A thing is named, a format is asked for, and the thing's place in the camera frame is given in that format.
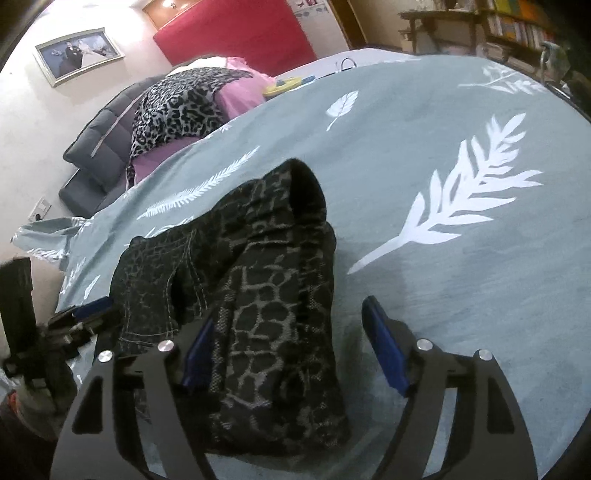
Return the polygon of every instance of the leopard print scarf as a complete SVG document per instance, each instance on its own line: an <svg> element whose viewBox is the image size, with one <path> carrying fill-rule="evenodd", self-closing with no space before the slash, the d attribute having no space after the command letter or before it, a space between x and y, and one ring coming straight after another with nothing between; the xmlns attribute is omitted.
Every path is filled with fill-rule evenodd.
<svg viewBox="0 0 591 480"><path fill-rule="evenodd" d="M330 323L335 247L322 190L299 160L131 242L111 285L120 353L145 352L204 315L214 322L209 387L176 397L199 448L290 455L347 441Z"/></svg>
<svg viewBox="0 0 591 480"><path fill-rule="evenodd" d="M146 90L132 127L128 186L134 184L135 157L177 138L204 138L226 123L215 94L242 78L252 78L252 73L207 67L175 73Z"/></svg>

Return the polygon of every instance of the wooden table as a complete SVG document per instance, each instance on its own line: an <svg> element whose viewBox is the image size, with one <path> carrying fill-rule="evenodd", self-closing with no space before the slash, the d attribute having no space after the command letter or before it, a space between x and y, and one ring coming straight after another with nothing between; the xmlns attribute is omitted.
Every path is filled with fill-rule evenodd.
<svg viewBox="0 0 591 480"><path fill-rule="evenodd" d="M468 23L470 28L470 52L476 54L476 24L480 23L480 15L475 12L459 10L445 11L408 11L400 13L400 17L410 21L410 36L413 42L413 53L417 54L417 28L415 22L420 20L429 35L437 29L438 20L460 21Z"/></svg>

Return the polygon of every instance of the framed photograph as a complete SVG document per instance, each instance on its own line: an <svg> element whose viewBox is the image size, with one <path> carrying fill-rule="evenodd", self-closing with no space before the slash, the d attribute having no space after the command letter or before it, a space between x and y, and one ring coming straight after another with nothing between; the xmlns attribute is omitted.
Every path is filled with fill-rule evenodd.
<svg viewBox="0 0 591 480"><path fill-rule="evenodd" d="M50 40L37 45L34 54L52 87L124 57L104 28Z"/></svg>

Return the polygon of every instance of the gray-green bedsheet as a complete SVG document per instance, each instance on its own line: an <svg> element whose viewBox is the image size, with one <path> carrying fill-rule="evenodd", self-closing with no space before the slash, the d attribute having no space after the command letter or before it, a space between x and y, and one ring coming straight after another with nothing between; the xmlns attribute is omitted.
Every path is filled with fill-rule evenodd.
<svg viewBox="0 0 591 480"><path fill-rule="evenodd" d="M591 126L513 70L434 56L319 79L177 153L93 218L37 222L14 242L67 271L60 309L87 303L109 293L133 237L191 221L291 157L318 177L337 235L333 342L353 438L314 458L211 456L219 478L373 475L404 400L363 334L368 295L446 351L490 349L546 473L591 405Z"/></svg>

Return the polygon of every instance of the red panel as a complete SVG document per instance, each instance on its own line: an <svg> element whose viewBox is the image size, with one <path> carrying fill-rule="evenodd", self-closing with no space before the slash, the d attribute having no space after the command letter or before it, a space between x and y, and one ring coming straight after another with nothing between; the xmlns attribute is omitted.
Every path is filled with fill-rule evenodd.
<svg viewBox="0 0 591 480"><path fill-rule="evenodd" d="M201 0L154 40L172 65L215 54L276 76L316 60L285 0Z"/></svg>

